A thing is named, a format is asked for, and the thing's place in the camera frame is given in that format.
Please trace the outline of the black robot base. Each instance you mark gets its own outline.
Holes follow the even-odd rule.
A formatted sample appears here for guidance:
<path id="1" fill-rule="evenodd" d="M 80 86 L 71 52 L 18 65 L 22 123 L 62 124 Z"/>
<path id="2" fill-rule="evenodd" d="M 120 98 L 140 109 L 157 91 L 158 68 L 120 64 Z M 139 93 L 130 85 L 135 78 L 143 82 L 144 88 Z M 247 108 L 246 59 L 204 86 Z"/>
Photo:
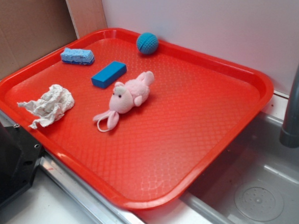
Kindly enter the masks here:
<path id="1" fill-rule="evenodd" d="M 23 127 L 0 122 L 0 209 L 32 187 L 42 152 Z"/>

